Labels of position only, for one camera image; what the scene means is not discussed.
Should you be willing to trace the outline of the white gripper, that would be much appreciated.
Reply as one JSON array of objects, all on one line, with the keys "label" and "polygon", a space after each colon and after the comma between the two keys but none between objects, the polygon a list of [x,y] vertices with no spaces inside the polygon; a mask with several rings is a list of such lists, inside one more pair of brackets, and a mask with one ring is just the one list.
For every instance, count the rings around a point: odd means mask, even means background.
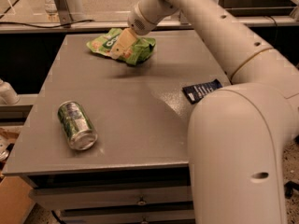
[{"label": "white gripper", "polygon": [[128,16],[128,26],[119,35],[110,50],[112,59],[118,59],[137,40],[136,35],[147,35],[165,17],[177,9],[165,0],[139,0]]}]

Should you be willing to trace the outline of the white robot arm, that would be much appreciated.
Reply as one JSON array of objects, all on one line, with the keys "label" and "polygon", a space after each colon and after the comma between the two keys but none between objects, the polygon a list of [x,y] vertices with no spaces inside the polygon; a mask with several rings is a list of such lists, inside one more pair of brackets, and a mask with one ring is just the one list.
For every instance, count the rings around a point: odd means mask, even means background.
[{"label": "white robot arm", "polygon": [[288,224],[282,156],[299,134],[297,68],[212,0],[139,0],[128,25],[146,35],[177,10],[231,82],[189,122],[196,224]]}]

